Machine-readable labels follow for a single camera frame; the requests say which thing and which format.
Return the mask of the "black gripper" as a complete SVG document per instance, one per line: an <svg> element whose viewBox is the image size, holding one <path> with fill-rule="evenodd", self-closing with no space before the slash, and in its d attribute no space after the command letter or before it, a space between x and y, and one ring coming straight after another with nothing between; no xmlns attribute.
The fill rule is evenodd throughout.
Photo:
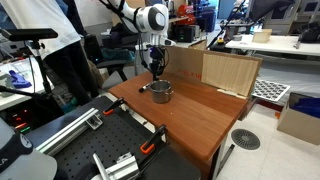
<svg viewBox="0 0 320 180"><path fill-rule="evenodd" d="M164 69L164 55L164 49L161 47L152 47L150 49L150 57L152 61L149 66L154 75L162 74Z"/></svg>

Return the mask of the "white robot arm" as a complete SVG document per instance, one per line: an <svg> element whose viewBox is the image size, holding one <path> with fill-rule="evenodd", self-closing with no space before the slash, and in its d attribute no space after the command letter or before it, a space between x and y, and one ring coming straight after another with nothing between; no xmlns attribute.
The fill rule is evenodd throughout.
<svg viewBox="0 0 320 180"><path fill-rule="evenodd" d="M154 77L161 75L166 66L164 47L175 45L168 38L168 8L163 4L154 4L134 9L126 0L99 1L119 17L129 33L138 35L135 48L140 53L141 64Z"/></svg>

